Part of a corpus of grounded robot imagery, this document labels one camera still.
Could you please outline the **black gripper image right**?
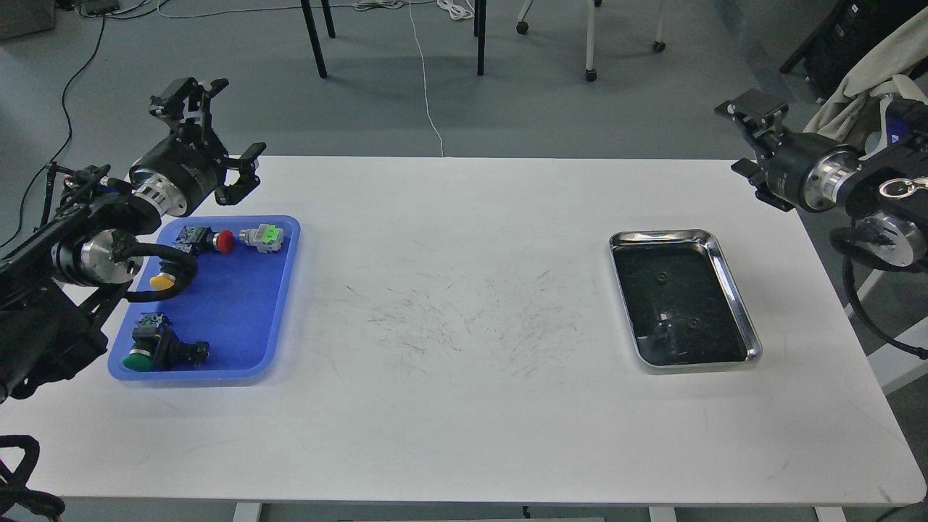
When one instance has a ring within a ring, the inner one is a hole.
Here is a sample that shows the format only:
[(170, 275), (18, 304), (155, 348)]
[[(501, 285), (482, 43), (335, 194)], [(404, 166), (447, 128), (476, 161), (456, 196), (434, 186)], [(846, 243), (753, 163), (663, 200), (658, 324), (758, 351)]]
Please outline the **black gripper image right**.
[(742, 158), (730, 169), (753, 187), (756, 199), (782, 212), (831, 210), (838, 205), (842, 183), (861, 168), (861, 153), (818, 133), (785, 131), (788, 112), (784, 100), (758, 89), (716, 106), (716, 115), (736, 123), (761, 157), (761, 166)]

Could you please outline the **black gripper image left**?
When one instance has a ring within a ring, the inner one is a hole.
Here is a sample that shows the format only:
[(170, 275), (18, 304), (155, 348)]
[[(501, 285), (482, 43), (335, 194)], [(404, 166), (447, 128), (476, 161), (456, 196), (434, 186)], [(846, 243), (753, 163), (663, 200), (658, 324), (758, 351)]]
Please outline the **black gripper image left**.
[[(166, 123), (171, 133), (133, 163), (129, 181), (133, 195), (149, 202), (162, 217), (188, 217), (213, 191), (219, 205), (239, 204), (261, 183), (257, 160), (268, 145), (256, 142), (239, 157), (231, 157), (212, 129), (211, 101), (228, 85), (226, 78), (209, 85), (179, 78), (162, 95), (150, 98), (149, 114)], [(228, 170), (238, 177), (223, 184)]]

